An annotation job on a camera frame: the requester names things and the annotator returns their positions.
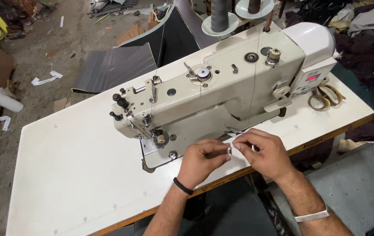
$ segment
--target white table top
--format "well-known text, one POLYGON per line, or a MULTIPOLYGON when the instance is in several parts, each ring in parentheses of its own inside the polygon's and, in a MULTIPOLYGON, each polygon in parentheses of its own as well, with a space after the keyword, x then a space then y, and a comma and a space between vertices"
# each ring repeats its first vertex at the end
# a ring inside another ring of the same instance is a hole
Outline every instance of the white table top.
MULTIPOLYGON (((183 62, 200 63, 224 45, 256 35, 263 26, 162 67, 157 75, 163 81, 178 76, 185 71, 183 62)), ((272 24, 269 33, 278 30, 272 24)), ((162 202, 182 158, 152 174, 145 172, 139 140, 121 135, 109 116, 112 94, 121 87, 142 87, 154 74, 150 72, 23 127, 7 236, 88 235, 162 202)), ((255 127, 280 136, 286 149, 291 149, 373 113, 335 76, 329 74, 329 78, 328 84, 347 98, 338 107, 324 112, 312 110, 307 105, 310 94, 304 94, 293 99, 285 117, 255 127)), ((203 185, 249 165, 236 150, 233 156, 203 185)))

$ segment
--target gray thread spool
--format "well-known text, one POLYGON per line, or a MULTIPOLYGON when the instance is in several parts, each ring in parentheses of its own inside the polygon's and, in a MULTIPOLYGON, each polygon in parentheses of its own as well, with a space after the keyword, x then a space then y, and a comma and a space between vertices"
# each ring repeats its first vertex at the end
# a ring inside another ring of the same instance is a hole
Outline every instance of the gray thread spool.
POLYGON ((226 0, 212 0, 211 29, 219 33, 225 31, 228 26, 228 5, 226 0))
POLYGON ((257 14, 261 8, 261 0, 249 0, 248 13, 257 14))

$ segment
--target industrial sewing machine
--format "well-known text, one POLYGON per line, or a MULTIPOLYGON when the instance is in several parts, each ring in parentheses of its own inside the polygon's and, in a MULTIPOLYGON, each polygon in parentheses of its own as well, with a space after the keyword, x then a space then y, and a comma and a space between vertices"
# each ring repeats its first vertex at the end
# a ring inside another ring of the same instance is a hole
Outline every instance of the industrial sewing machine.
POLYGON ((142 88, 122 88, 110 115, 119 132, 140 139, 143 169, 153 172, 188 145, 221 138, 226 127, 245 130, 283 116, 292 98, 326 77, 333 54, 334 37, 318 24, 261 32, 195 65, 184 63, 185 71, 168 81, 154 76, 142 88))

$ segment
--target scissors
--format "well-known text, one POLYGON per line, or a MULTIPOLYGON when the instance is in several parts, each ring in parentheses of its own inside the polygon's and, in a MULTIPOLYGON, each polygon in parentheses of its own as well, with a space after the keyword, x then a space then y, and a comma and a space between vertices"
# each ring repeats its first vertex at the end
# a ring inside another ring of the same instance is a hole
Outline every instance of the scissors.
POLYGON ((318 87, 314 91, 312 91, 312 96, 310 96, 310 99, 308 100, 308 104, 310 105, 312 109, 321 111, 321 110, 327 110, 330 106, 337 106, 338 104, 341 103, 343 99, 346 99, 346 97, 343 96, 336 88, 334 88, 331 85, 321 83, 320 85, 318 85, 318 87), (324 91, 321 90, 321 87, 326 87, 330 89, 337 96, 338 102, 337 103, 334 102, 328 94, 326 94, 324 91), (323 103, 323 107, 315 108, 311 104, 311 99, 313 98, 320 100, 323 103))
POLYGON ((241 134, 244 134, 244 132, 237 130, 236 128, 227 127, 231 132, 225 131, 226 134, 229 136, 232 136, 234 138, 238 137, 241 134))

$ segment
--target digital display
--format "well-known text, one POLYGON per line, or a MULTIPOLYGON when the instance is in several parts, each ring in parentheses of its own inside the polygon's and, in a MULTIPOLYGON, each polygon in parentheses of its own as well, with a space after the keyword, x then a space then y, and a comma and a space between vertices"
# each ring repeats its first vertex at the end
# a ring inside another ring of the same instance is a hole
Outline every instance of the digital display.
POLYGON ((320 77, 320 75, 321 75, 321 74, 319 73, 319 74, 316 74, 316 75, 314 75, 314 76, 309 76, 305 81, 308 81, 308 80, 314 80, 314 79, 320 77))

